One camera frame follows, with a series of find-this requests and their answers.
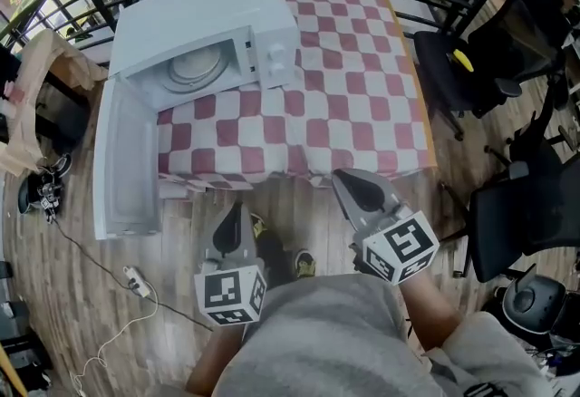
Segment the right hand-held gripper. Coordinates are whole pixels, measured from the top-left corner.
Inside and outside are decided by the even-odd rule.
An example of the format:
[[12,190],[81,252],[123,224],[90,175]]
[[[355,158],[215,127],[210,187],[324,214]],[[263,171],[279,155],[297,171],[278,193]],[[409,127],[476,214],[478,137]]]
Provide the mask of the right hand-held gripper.
[[337,169],[332,187],[354,229],[354,269],[396,286],[428,267],[440,247],[421,211],[401,200],[384,176],[364,169]]

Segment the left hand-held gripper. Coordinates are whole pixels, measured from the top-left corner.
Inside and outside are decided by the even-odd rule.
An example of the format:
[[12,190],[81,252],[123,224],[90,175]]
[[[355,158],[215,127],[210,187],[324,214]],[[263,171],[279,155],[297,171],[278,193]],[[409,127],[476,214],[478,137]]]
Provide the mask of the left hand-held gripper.
[[198,310],[214,326],[257,322],[267,282],[248,207],[234,202],[222,210],[208,230],[208,243],[221,259],[206,257],[194,276]]

